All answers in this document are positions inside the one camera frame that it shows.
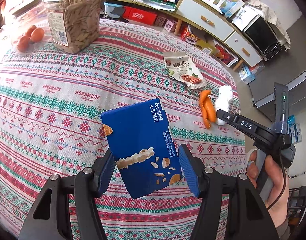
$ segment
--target wooden cabinet leg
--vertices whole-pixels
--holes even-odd
[[[235,65],[235,67],[233,68],[233,71],[237,70],[239,68],[239,66],[243,63],[244,61],[242,59],[240,59],[239,62],[237,62],[237,64]]]
[[[183,21],[180,19],[177,20],[177,24],[176,24],[175,31],[174,31],[175,36],[178,36],[180,29],[181,29],[182,22]]]

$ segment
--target white drawer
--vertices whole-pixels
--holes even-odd
[[[224,41],[234,31],[228,23],[193,0],[183,0],[176,14],[196,23],[221,41]]]
[[[239,33],[234,32],[225,42],[251,67],[262,60],[255,48],[251,46]]]

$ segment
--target patterned tablecloth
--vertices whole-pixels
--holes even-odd
[[[78,55],[52,43],[26,57],[9,50],[0,63],[0,223],[18,235],[39,191],[53,173],[77,174],[103,156],[108,144],[100,120],[106,109],[160,98],[175,146],[223,174],[245,169],[244,135],[228,125],[202,122],[196,91],[170,79],[162,52],[185,51],[212,90],[231,85],[232,111],[239,100],[232,76],[193,46],[150,28],[101,20],[100,37]],[[72,232],[79,239],[74,196]],[[188,239],[200,200],[185,179],[133,200],[115,169],[108,191],[96,199],[108,239]],[[225,231],[223,197],[218,239]]]

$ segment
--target drawer knob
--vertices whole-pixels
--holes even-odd
[[[242,51],[244,52],[245,55],[247,55],[248,57],[250,56],[250,54],[247,52],[246,49],[242,48]]]
[[[205,21],[206,23],[208,23],[209,25],[214,26],[214,23],[211,22],[210,20],[206,19],[204,16],[201,16],[201,19],[202,19],[203,21]]]

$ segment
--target jar lid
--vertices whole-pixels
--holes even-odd
[[[11,14],[17,18],[24,14],[25,12],[29,11],[36,5],[38,5],[42,0],[26,0],[20,5],[16,6],[13,10],[11,10]]]

